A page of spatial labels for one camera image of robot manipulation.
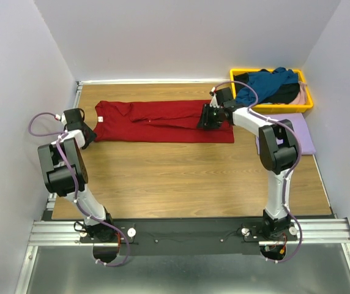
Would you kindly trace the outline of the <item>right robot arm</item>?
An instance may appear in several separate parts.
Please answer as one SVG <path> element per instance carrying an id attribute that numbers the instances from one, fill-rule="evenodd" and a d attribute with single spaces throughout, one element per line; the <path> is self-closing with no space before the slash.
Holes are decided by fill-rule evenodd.
<path id="1" fill-rule="evenodd" d="M 203 105 L 198 128 L 214 130 L 228 122 L 258 139 L 259 159 L 268 174 L 268 198 L 257 235 L 276 239 L 291 226 L 290 182 L 302 153 L 292 122 L 278 121 L 236 104 L 230 88 L 218 90 L 213 87 L 209 94 L 211 100 Z"/>

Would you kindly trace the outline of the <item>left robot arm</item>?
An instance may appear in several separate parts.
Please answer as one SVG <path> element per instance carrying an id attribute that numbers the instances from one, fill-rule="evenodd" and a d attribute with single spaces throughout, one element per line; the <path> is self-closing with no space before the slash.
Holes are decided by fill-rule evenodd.
<path id="1" fill-rule="evenodd" d="M 96 138 L 85 123 L 84 111 L 72 108 L 61 115 L 46 112 L 63 125 L 55 141 L 37 148 L 43 182 L 48 192 L 71 202 L 83 216 L 75 231 L 93 240 L 110 242 L 116 237 L 113 218 L 88 188 L 88 172 L 81 150 Z"/>

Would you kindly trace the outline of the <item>red t shirt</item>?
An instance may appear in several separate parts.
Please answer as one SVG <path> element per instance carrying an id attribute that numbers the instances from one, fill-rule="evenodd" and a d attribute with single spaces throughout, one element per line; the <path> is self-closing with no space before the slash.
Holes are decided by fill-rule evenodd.
<path id="1" fill-rule="evenodd" d="M 94 129 L 100 141 L 148 143 L 234 143 L 233 127 L 227 122 L 219 129 L 197 128 L 207 100 L 156 102 L 109 102 L 95 106 Z"/>

